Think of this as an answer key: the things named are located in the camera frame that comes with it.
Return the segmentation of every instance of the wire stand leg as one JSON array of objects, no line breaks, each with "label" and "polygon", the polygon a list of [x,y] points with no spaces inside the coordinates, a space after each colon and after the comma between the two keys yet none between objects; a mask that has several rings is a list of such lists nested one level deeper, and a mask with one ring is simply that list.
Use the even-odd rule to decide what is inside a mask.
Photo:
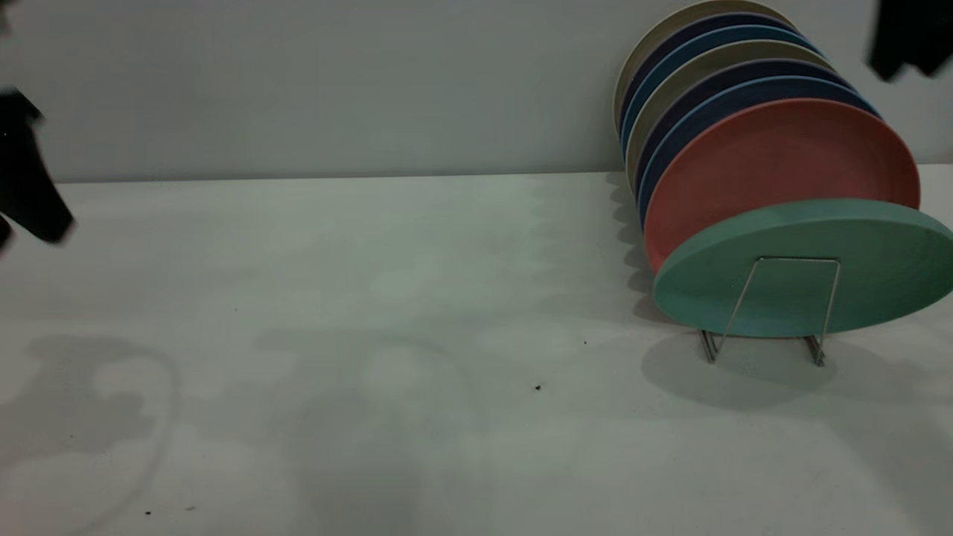
[{"label": "wire stand leg", "polygon": [[701,346],[705,351],[705,358],[707,358],[708,362],[710,363],[714,363],[718,359],[721,350],[724,348],[725,341],[731,334],[731,325],[735,322],[735,317],[738,315],[739,309],[741,309],[741,303],[744,301],[744,296],[748,293],[748,287],[751,286],[751,280],[754,278],[755,272],[758,271],[758,266],[762,261],[768,260],[823,262],[834,264],[834,281],[831,283],[831,292],[827,299],[827,309],[824,312],[824,326],[821,329],[821,337],[818,338],[813,335],[804,337],[804,341],[807,342],[807,347],[811,351],[811,359],[814,361],[814,364],[817,366],[824,366],[824,361],[826,359],[823,351],[824,339],[827,337],[827,325],[830,322],[831,309],[834,305],[834,297],[837,295],[838,283],[841,281],[841,262],[835,258],[759,257],[758,260],[751,265],[751,271],[748,272],[748,278],[744,281],[744,286],[741,287],[741,293],[738,295],[738,301],[735,302],[735,308],[732,310],[731,317],[728,318],[728,323],[724,326],[724,332],[721,334],[718,340],[716,340],[714,333],[703,329],[699,330],[699,335],[701,336]]}]

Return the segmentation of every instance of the black object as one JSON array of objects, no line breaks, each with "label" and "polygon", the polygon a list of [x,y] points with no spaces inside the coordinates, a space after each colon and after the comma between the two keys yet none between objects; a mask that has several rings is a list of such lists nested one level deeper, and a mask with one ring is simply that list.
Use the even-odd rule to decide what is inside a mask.
[{"label": "black object", "polygon": [[42,117],[19,91],[0,93],[0,213],[37,238],[58,243],[73,218],[36,147],[33,124]]},{"label": "black object", "polygon": [[890,80],[903,67],[933,76],[953,54],[953,0],[881,0],[870,67]]}]

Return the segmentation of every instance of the green plate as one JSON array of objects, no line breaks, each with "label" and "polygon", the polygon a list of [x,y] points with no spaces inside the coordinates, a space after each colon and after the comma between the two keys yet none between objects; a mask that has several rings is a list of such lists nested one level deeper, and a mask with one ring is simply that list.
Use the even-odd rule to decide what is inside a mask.
[{"label": "green plate", "polygon": [[[731,217],[685,240],[659,269],[665,314],[721,333],[761,257],[835,258],[841,276],[828,333],[919,311],[953,290],[953,232],[924,213],[882,201],[813,199]],[[759,264],[732,335],[818,335],[836,265]]]}]

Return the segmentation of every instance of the beige plate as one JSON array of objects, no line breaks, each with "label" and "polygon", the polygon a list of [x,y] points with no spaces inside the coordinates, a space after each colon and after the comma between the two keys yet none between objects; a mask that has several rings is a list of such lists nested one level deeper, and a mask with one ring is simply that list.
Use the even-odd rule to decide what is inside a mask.
[{"label": "beige plate", "polygon": [[628,88],[629,82],[636,74],[639,66],[645,61],[645,58],[648,57],[662,41],[679,29],[705,17],[737,11],[768,15],[794,28],[791,21],[787,20],[787,18],[777,11],[756,2],[747,2],[746,0],[713,0],[711,2],[702,2],[669,15],[668,18],[659,22],[654,28],[649,30],[649,32],[645,34],[645,37],[642,37],[642,40],[632,49],[632,52],[629,54],[629,59],[625,60],[625,65],[622,66],[622,71],[618,74],[616,100],[613,105],[612,115],[612,122],[616,125],[616,134],[618,134],[619,109],[622,107],[622,98],[625,97],[625,90]]},{"label": "beige plate", "polygon": [[699,54],[692,61],[679,67],[668,78],[662,80],[661,84],[645,101],[639,115],[636,116],[636,122],[632,125],[632,133],[629,135],[629,145],[625,148],[625,154],[623,155],[625,158],[625,176],[630,189],[634,187],[642,146],[652,132],[652,128],[655,127],[661,115],[668,110],[668,107],[705,77],[733,65],[759,59],[799,59],[834,71],[834,68],[820,55],[804,47],[784,41],[739,41]]}]

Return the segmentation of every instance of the white wall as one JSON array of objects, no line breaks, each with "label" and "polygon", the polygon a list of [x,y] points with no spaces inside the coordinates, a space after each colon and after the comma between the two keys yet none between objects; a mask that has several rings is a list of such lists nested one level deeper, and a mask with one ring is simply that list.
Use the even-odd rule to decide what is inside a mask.
[{"label": "white wall", "polygon": [[[618,168],[609,98],[683,0],[21,0],[0,82],[59,178]],[[953,69],[878,81],[875,0],[768,1],[907,140],[953,161]]]}]

